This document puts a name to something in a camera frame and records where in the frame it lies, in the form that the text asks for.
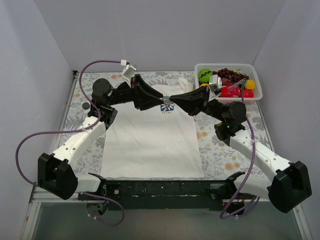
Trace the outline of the white daisy print t-shirt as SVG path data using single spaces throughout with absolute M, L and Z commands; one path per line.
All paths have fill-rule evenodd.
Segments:
M 117 104 L 106 131 L 100 173 L 105 178 L 203 178 L 196 124 L 175 104 L 140 111 Z

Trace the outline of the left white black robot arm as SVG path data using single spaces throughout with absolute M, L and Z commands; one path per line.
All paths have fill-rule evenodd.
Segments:
M 132 102 L 144 111 L 163 104 L 164 96 L 135 74 L 117 88 L 105 78 L 97 79 L 91 97 L 90 111 L 77 132 L 51 154 L 43 153 L 38 159 L 38 186 L 63 200 L 82 192 L 89 192 L 95 200 L 106 196 L 101 177 L 92 173 L 77 176 L 74 169 L 84 152 L 113 124 L 118 113 L 113 106 Z

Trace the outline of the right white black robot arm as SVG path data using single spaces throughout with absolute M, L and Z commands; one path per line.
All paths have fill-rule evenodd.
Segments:
M 169 100 L 190 116 L 202 112 L 220 120 L 214 126 L 217 138 L 227 146 L 250 159 L 251 166 L 257 166 L 267 176 L 267 181 L 258 181 L 250 173 L 238 171 L 228 177 L 225 183 L 211 188 L 212 194 L 237 199 L 243 194 L 269 200 L 282 213 L 288 213 L 312 195 L 307 166 L 301 161 L 289 161 L 262 143 L 256 141 L 252 127 L 245 128 L 248 120 L 246 105 L 241 101 L 227 104 L 210 99 L 209 87 L 172 95 Z

